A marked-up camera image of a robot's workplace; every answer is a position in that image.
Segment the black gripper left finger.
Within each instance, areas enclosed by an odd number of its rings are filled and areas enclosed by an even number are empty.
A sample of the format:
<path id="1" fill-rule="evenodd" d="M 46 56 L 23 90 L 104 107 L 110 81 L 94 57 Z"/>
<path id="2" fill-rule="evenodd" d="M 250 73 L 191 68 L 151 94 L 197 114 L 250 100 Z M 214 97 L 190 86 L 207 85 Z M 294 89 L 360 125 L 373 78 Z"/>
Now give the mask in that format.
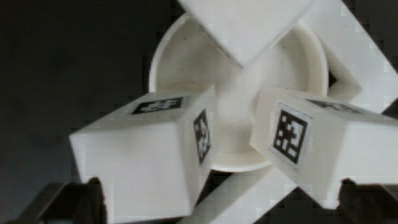
<path id="1" fill-rule="evenodd" d="M 5 224 L 106 224 L 99 178 L 90 178 L 87 183 L 49 183 Z"/>

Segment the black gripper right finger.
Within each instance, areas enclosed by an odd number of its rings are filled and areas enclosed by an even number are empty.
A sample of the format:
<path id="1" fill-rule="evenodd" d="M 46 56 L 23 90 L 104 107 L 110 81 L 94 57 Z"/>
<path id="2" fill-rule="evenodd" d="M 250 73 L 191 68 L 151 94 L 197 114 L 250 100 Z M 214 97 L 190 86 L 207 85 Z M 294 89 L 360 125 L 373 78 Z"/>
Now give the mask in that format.
<path id="1" fill-rule="evenodd" d="M 398 224 L 398 184 L 341 181 L 337 210 L 353 224 Z"/>

